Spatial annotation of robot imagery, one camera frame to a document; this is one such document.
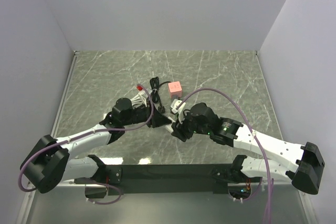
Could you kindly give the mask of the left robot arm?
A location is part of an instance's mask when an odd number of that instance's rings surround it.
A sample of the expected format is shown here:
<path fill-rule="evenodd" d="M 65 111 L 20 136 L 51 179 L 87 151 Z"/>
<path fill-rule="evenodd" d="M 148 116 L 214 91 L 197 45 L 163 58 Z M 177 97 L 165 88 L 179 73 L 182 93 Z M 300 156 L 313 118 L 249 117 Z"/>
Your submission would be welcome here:
<path fill-rule="evenodd" d="M 95 156 L 85 157 L 78 162 L 75 162 L 75 157 L 115 142 L 131 130 L 130 125 L 137 130 L 143 126 L 156 128 L 171 123 L 171 119 L 159 112 L 151 100 L 135 108 L 130 99 L 120 98 L 105 118 L 88 130 L 60 138 L 51 135 L 41 137 L 20 166 L 19 188 L 29 191 L 22 185 L 23 176 L 40 193 L 51 191 L 72 175 L 99 183 L 105 176 L 104 163 Z"/>

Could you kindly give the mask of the small white charger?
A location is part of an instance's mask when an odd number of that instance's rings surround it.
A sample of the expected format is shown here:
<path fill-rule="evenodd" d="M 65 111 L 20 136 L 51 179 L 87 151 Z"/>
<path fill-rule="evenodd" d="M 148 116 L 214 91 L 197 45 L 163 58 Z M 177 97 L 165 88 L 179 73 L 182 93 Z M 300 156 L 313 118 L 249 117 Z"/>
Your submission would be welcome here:
<path fill-rule="evenodd" d="M 174 132 L 173 128 L 172 128 L 170 125 L 166 125 L 165 128 L 166 128 L 170 133 L 173 133 L 173 132 Z"/>

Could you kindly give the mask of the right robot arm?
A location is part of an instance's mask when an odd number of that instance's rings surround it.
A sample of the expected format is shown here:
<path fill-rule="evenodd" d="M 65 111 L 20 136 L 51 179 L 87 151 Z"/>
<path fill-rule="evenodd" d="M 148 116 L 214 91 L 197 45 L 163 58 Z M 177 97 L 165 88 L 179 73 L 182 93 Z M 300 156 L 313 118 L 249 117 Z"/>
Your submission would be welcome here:
<path fill-rule="evenodd" d="M 289 143 L 248 128 L 230 118 L 220 118 L 205 103 L 190 109 L 174 100 L 171 112 L 176 115 L 171 134 L 185 142 L 195 134 L 207 135 L 219 145 L 227 145 L 261 155 L 261 159 L 237 156 L 230 169 L 235 181 L 245 178 L 270 177 L 291 182 L 298 190 L 316 195 L 325 167 L 317 145 Z"/>

